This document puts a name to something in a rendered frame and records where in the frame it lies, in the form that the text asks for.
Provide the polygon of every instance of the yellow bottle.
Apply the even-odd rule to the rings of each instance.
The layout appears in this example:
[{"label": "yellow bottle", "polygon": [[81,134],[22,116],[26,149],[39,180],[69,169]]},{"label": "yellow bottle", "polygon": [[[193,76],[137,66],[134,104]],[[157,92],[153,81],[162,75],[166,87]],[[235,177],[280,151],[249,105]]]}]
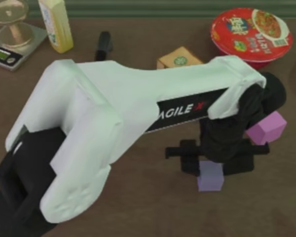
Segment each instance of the yellow bottle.
[{"label": "yellow bottle", "polygon": [[64,0],[38,0],[52,47],[64,53],[74,46]]}]

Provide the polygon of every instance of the scale platform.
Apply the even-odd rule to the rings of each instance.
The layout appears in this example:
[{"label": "scale platform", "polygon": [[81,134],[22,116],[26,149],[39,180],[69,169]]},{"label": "scale platform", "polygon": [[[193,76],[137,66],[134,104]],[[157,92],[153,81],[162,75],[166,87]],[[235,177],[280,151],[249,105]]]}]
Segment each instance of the scale platform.
[{"label": "scale platform", "polygon": [[31,28],[33,38],[26,45],[18,47],[7,47],[0,40],[0,66],[12,72],[17,70],[21,64],[41,45],[47,37],[45,29],[22,23]]}]

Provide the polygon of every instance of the kitchen scale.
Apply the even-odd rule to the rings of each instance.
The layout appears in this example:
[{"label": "kitchen scale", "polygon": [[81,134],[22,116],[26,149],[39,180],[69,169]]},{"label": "kitchen scale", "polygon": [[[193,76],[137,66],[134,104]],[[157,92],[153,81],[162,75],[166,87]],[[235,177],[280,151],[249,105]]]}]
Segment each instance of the kitchen scale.
[{"label": "kitchen scale", "polygon": [[46,39],[44,29],[24,23],[25,0],[0,0],[0,66],[15,71]]}]

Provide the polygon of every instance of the green wall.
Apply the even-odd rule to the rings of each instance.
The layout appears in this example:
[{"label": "green wall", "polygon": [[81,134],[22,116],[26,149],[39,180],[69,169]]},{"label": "green wall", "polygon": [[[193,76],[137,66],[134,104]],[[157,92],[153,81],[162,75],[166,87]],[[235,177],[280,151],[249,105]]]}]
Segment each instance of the green wall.
[{"label": "green wall", "polygon": [[[40,16],[28,0],[31,17]],[[255,7],[280,17],[296,17],[296,0],[66,0],[71,17],[214,17],[234,7]]]}]

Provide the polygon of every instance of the barcode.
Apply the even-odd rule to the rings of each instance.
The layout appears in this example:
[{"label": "barcode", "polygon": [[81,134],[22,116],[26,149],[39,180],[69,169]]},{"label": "barcode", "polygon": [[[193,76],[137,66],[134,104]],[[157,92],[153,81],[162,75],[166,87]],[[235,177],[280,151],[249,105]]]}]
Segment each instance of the barcode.
[{"label": "barcode", "polygon": [[275,47],[287,46],[288,42],[286,41],[286,39],[279,39],[274,41],[274,45]]}]

